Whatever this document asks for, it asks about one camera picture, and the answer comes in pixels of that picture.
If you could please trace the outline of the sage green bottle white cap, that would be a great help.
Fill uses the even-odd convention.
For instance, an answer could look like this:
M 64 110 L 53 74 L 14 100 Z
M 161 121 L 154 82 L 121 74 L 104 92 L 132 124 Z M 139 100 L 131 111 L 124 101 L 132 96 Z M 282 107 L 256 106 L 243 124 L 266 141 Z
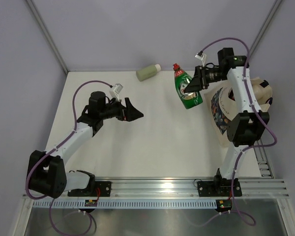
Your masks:
M 160 64 L 152 64 L 136 71 L 137 79 L 142 82 L 158 74 L 161 71 Z

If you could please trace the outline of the beige cream bottle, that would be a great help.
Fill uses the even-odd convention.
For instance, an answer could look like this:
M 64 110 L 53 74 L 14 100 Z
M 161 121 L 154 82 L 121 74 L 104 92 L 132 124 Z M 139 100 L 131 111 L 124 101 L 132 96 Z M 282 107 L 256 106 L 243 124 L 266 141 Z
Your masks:
M 267 86 L 266 81 L 254 80 L 251 83 L 252 83 L 253 93 L 254 93 L 254 96 L 255 96 L 257 102 L 261 105 L 265 104 L 265 94 L 266 94 L 265 88 Z

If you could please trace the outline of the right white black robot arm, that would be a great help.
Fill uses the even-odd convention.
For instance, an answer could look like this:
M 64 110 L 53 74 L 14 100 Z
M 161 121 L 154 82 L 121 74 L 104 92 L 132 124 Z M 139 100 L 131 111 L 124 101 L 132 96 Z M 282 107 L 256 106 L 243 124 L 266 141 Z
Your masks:
M 207 89 L 210 83 L 227 80 L 233 92 L 237 113 L 227 126 L 230 141 L 223 165 L 217 175 L 221 178 L 213 182 L 213 191 L 218 195 L 226 194 L 240 167 L 240 158 L 258 141 L 269 122 L 268 112 L 262 111 L 253 91 L 249 75 L 248 56 L 236 56 L 232 48 L 223 48 L 218 53 L 219 65 L 213 68 L 198 66 L 194 77 L 185 92 Z

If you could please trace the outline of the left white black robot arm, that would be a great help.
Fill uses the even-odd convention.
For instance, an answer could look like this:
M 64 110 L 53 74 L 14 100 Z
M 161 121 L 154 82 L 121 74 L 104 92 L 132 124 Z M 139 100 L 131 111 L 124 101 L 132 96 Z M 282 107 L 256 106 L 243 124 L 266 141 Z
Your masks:
M 35 150 L 29 158 L 26 179 L 26 192 L 32 199 L 30 191 L 40 193 L 42 198 L 56 199 L 63 192 L 69 196 L 95 196 L 99 193 L 99 184 L 89 172 L 76 170 L 66 172 L 65 164 L 72 155 L 102 128 L 104 120 L 116 118 L 131 122 L 144 115 L 125 98 L 125 104 L 113 98 L 106 101 L 106 94 L 101 91 L 90 95 L 88 104 L 77 119 L 71 133 L 50 150 Z

